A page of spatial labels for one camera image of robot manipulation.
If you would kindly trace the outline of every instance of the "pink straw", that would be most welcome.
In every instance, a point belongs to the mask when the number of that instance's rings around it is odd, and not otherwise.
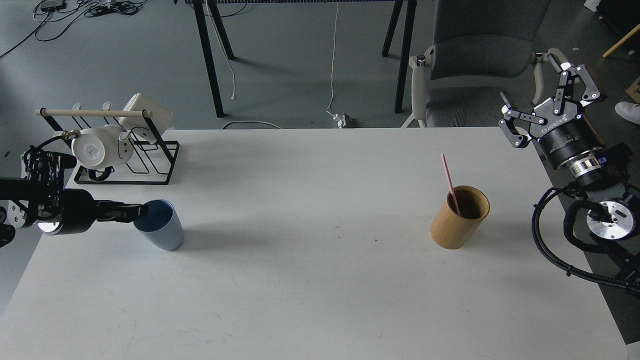
[[[451,175],[449,174],[449,167],[447,166],[447,159],[442,154],[442,165],[444,165],[444,173],[447,175],[447,183],[449,184],[449,192],[453,198],[453,203],[456,205],[456,213],[460,215],[460,208],[458,207],[458,200],[456,199],[456,193],[453,191],[453,184],[451,183]]]

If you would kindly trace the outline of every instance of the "wooden cup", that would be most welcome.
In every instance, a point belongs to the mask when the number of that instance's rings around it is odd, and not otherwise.
[[[445,249],[458,249],[467,242],[478,225],[489,215],[489,200],[480,190],[467,185],[453,188],[460,207],[456,213],[453,197],[447,193],[440,211],[431,223],[431,238]]]

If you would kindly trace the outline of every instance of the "cup rack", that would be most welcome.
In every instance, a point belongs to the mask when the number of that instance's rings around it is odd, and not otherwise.
[[[175,167],[175,160],[178,156],[178,150],[180,149],[180,143],[178,141],[165,141],[162,139],[158,129],[152,121],[152,111],[113,111],[113,110],[49,110],[41,108],[36,110],[36,114],[42,116],[46,122],[51,126],[54,131],[64,131],[58,121],[53,116],[71,117],[75,122],[78,130],[91,127],[85,117],[102,117],[106,125],[118,124],[117,117],[142,117],[147,123],[148,129],[156,139],[156,143],[150,143],[148,141],[139,140],[138,137],[131,133],[127,141],[131,142],[132,148],[135,151],[135,156],[131,158],[124,166],[109,167],[103,171],[110,171],[109,177],[103,181],[95,181],[89,177],[89,170],[82,165],[79,165],[74,181],[77,184],[130,184],[130,185],[167,185],[171,180],[173,170]],[[71,140],[65,140],[65,143],[71,149]],[[164,156],[156,156],[158,152],[162,152]],[[116,174],[126,173],[119,179],[113,179]],[[151,177],[153,179],[141,180],[144,177]]]

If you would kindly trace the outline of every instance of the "gray floor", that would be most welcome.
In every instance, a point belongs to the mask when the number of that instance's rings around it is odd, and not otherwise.
[[[0,52],[37,26],[31,18],[36,3],[3,1]],[[220,11],[232,13],[240,6],[221,4]],[[424,52],[432,41],[433,6],[431,1],[419,2],[412,54]],[[339,9],[332,110],[350,114],[360,127],[400,126],[410,112],[408,88],[405,113],[392,111],[403,21],[396,31],[391,56],[382,58],[392,3],[342,3]],[[215,117],[193,11],[182,1],[173,5],[171,1],[151,0],[132,17],[82,18],[55,41],[29,39],[0,60],[0,176],[19,175],[20,153],[51,135],[46,123],[34,115],[35,109],[70,108],[77,102],[83,108],[97,109],[105,101],[121,108],[136,92],[171,109],[179,129],[219,129],[233,120],[268,121],[284,128],[331,127],[333,120],[324,110],[331,96],[335,10],[335,3],[249,4],[240,15],[226,18],[225,26],[239,57],[232,62],[237,82],[235,100],[230,99],[231,74],[210,32],[228,113],[222,119]],[[57,35],[63,23],[46,25],[40,36]],[[625,142],[640,151],[640,127],[625,122],[613,111],[618,101],[630,100],[624,90],[640,75],[639,61],[627,54],[628,49],[619,50],[609,59],[601,58],[617,40],[597,14],[584,8],[581,1],[572,0],[552,2],[537,39],[544,49],[558,47],[572,62],[587,64],[601,91],[608,95],[606,101],[588,108],[592,123],[605,142]],[[550,66],[545,71],[547,92],[553,91],[551,86],[557,78]],[[454,81],[435,86],[456,85]],[[525,97],[533,90],[531,72],[492,85]],[[640,176],[637,164],[635,161],[630,167],[636,174],[634,179]],[[552,179],[561,181],[562,176]],[[0,250],[0,312],[38,238],[36,230],[21,229],[17,239]],[[606,270],[603,259],[589,260],[594,268]],[[604,292],[625,341],[640,341],[639,302],[616,291]],[[637,355],[637,344],[630,351]]]

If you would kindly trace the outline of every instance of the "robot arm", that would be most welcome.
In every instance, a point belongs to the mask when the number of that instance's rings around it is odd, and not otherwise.
[[[531,142],[539,147],[554,170],[568,168],[575,178],[564,188],[553,188],[537,203],[532,219],[532,232],[540,252],[553,264],[583,279],[625,288],[640,297],[640,254],[633,255],[622,245],[640,233],[640,190],[628,184],[627,164],[631,151],[624,144],[605,149],[605,145],[584,114],[584,108],[602,99],[602,94],[584,65],[559,63],[550,54],[549,60],[560,75],[556,94],[534,108],[531,113],[519,111],[506,92],[499,127],[516,148]],[[574,85],[585,86],[580,99],[573,98]],[[516,125],[526,129],[521,133]],[[555,256],[542,240],[539,221],[545,205],[559,194],[574,199],[566,210],[564,235],[580,250],[607,254],[620,268],[615,278],[585,272]],[[578,211],[586,209],[586,224],[592,241],[578,239],[573,233]]]
[[[55,140],[77,137],[77,131],[62,132],[59,136],[31,147],[23,156],[24,178],[0,178],[0,199],[13,202],[10,211],[13,222],[20,227],[38,223],[49,235],[82,233],[94,221],[132,222],[145,216],[147,209],[141,204],[125,204],[111,200],[94,200],[89,192],[64,187],[64,171],[76,166],[69,154],[44,151],[42,148]],[[15,236],[15,228],[4,224],[7,210],[0,207],[0,247]]]

